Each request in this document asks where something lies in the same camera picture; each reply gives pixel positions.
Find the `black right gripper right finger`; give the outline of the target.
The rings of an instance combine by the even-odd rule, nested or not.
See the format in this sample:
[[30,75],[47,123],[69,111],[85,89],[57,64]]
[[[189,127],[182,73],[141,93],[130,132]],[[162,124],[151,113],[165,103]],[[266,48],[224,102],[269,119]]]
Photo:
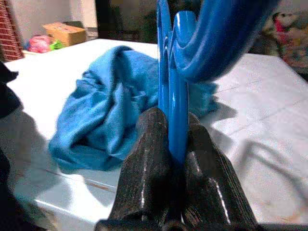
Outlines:
[[257,220],[227,156],[189,114],[182,215],[194,230],[253,231]]

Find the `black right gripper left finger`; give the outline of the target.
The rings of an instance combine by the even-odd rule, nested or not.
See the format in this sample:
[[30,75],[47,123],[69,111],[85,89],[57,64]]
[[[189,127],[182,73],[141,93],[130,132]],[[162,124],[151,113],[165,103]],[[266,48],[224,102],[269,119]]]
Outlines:
[[178,177],[168,149],[168,123],[159,108],[144,111],[137,140],[123,162],[110,219],[180,219]]

